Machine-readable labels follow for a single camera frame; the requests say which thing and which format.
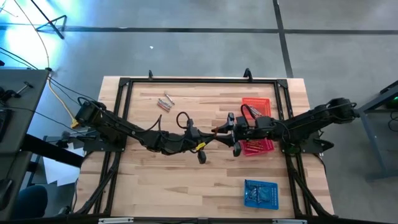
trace red basket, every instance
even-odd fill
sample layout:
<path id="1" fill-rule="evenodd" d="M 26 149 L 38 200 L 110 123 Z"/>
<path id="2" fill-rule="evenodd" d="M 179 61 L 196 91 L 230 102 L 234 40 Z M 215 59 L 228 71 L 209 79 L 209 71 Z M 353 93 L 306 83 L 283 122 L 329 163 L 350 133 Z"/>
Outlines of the red basket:
<path id="1" fill-rule="evenodd" d="M 242 98 L 242 104 L 252 106 L 264 116 L 271 116 L 271 104 L 267 98 Z M 244 109 L 243 113 L 247 119 L 252 119 L 247 109 Z M 274 144 L 268 139 L 241 140 L 239 143 L 245 156 L 255 156 L 274 150 Z"/>

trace yellow tag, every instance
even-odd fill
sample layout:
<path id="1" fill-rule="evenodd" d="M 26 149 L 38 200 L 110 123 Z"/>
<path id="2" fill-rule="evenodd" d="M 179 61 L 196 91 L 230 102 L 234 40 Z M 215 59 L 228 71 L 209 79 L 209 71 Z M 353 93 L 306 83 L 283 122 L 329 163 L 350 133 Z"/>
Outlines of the yellow tag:
<path id="1" fill-rule="evenodd" d="M 206 143 L 202 142 L 197 146 L 197 150 L 200 150 L 201 148 L 205 147 Z"/>

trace wooden tabletop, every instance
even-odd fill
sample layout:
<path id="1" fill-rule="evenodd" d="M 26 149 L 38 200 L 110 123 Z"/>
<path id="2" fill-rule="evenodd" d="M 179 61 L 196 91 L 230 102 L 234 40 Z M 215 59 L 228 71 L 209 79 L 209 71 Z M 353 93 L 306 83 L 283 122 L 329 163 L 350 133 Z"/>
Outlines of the wooden tabletop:
<path id="1" fill-rule="evenodd" d="M 120 77 L 104 77 L 100 102 L 113 110 Z M 288 79 L 294 115 L 309 110 L 304 80 Z M 157 106 L 158 98 L 172 97 L 175 106 L 169 113 Z M 123 93 L 119 115 L 124 108 Z M 135 83 L 132 89 L 128 121 L 148 128 L 160 114 L 162 129 L 183 133 L 175 117 L 186 111 L 201 131 L 222 125 L 228 112 L 240 116 L 242 97 L 269 98 L 271 115 L 277 118 L 274 87 L 267 84 L 215 83 Z M 128 138 L 119 166 L 112 216 L 130 217 L 228 217 L 228 218 L 293 218 L 292 199 L 285 157 L 279 144 L 275 151 L 261 156 L 233 157 L 232 148 L 213 141 L 206 146 L 206 164 L 199 164 L 197 155 L 190 152 L 164 156 L 142 147 Z M 94 152 L 82 165 L 78 181 L 78 210 L 97 187 L 103 152 Z M 333 213 L 325 171 L 311 154 L 303 154 L 307 184 L 324 208 Z M 267 210 L 243 205 L 244 180 L 278 183 L 279 209 Z M 302 193 L 297 186 L 300 208 L 304 212 Z M 105 190 L 102 209 L 106 204 Z"/>

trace yellow cable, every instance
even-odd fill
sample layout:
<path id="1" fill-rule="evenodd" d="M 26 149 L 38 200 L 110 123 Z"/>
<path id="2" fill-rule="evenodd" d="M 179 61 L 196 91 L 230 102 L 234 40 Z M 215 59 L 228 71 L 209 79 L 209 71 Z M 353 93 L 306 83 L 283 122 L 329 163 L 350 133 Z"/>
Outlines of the yellow cable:
<path id="1" fill-rule="evenodd" d="M 50 68 L 50 59 L 49 59 L 49 53 L 47 52 L 47 48 L 45 47 L 44 41 L 42 39 L 42 37 L 40 36 L 39 32 L 37 32 L 35 26 L 33 25 L 32 21 L 30 21 L 30 19 L 27 17 L 26 13 L 24 12 L 24 10 L 21 8 L 21 6 L 18 4 L 18 2 L 16 0 L 14 0 L 15 4 L 17 4 L 18 8 L 22 11 L 22 13 L 25 15 L 26 19 L 29 21 L 29 23 L 32 25 L 33 29 L 35 30 L 36 34 L 39 36 L 40 41 L 43 44 L 43 48 L 45 50 L 45 54 L 47 56 L 47 68 Z M 68 114 L 70 115 L 71 119 L 72 119 L 72 124 L 71 127 L 75 128 L 78 126 L 78 123 L 76 121 L 76 119 L 74 118 L 72 112 L 70 112 L 70 110 L 68 109 L 68 107 L 66 106 L 65 102 L 56 94 L 56 92 L 52 89 L 51 87 L 51 82 L 50 82 L 50 78 L 48 77 L 47 79 L 47 84 L 49 85 L 49 88 L 51 90 L 51 92 L 54 94 L 54 96 L 61 102 L 62 106 L 66 109 L 66 111 L 68 112 Z"/>

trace blue tray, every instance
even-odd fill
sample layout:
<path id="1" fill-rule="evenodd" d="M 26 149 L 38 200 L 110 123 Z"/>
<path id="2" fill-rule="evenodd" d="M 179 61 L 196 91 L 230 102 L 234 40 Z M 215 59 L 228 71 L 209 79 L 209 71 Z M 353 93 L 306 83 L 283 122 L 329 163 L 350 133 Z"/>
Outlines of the blue tray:
<path id="1" fill-rule="evenodd" d="M 272 182 L 244 180 L 244 205 L 278 210 L 278 185 Z"/>

